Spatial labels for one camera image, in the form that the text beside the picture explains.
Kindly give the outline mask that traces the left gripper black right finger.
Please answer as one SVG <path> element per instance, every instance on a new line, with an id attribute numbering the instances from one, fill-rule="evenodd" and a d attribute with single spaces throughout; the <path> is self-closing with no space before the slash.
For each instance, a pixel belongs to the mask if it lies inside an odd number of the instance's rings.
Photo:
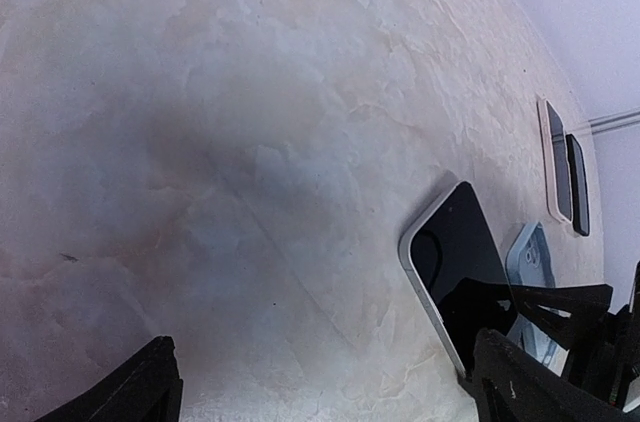
<path id="1" fill-rule="evenodd" d="M 495 330 L 476 337 L 472 396 L 478 419 L 490 421 L 633 421 L 563 380 Z"/>

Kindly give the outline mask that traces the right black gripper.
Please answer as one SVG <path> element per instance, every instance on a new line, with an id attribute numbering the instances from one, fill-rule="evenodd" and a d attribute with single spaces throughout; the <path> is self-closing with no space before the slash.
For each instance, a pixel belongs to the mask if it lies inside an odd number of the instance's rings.
<path id="1" fill-rule="evenodd" d="M 513 285 L 511 292 L 522 316 L 570 350 L 563 379 L 617 409 L 639 408 L 638 276 L 629 303 L 615 314 L 608 312 L 613 295 L 608 284 Z"/>

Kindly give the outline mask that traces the large black smartphone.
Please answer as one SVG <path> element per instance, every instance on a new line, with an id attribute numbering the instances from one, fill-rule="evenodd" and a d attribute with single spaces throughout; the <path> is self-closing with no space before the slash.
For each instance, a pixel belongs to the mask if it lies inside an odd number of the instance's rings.
<path id="1" fill-rule="evenodd" d="M 586 167 L 582 147 L 573 134 L 566 135 L 572 194 L 572 225 L 582 237 L 590 235 L 590 214 Z"/>

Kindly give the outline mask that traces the clear pink phone case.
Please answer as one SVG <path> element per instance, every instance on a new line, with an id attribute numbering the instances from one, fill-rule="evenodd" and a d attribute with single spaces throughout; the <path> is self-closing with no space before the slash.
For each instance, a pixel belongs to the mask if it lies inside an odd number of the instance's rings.
<path id="1" fill-rule="evenodd" d="M 546 114 L 545 103 L 549 102 L 546 99 L 538 97 L 536 99 L 538 118 L 540 124 L 541 143 L 544 159 L 544 172 L 545 172 L 545 184 L 547 193 L 547 207 L 550 215 L 560 223 L 571 224 L 571 221 L 566 220 L 557 209 L 555 198 L 555 185 L 554 185 L 554 168 L 551 150 L 551 138 L 549 133 L 549 122 Z"/>

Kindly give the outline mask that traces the light blue phone case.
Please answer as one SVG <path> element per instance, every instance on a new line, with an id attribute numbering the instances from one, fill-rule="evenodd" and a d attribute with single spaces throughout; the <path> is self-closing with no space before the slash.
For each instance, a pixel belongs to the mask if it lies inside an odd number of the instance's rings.
<path id="1" fill-rule="evenodd" d="M 550 250 L 541 223 L 530 222 L 523 226 L 509 249 L 505 269 L 511 286 L 556 287 Z M 559 372 L 556 360 L 561 352 L 559 345 L 521 314 L 509 337 L 543 366 Z"/>

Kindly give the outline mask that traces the right aluminium frame post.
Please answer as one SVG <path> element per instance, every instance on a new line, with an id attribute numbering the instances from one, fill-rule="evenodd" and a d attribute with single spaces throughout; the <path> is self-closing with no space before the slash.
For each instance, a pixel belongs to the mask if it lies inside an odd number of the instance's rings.
<path id="1" fill-rule="evenodd" d="M 640 110 L 638 108 L 626 112 L 600 116 L 570 127 L 569 133 L 598 135 L 639 125 Z"/>

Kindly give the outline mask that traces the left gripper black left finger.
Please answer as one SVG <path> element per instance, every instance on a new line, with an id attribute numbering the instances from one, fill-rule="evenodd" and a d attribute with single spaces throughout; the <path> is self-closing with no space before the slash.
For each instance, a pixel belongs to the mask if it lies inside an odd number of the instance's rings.
<path id="1" fill-rule="evenodd" d="M 177 422 L 183 380 L 170 336 L 147 343 L 111 374 L 37 422 Z"/>

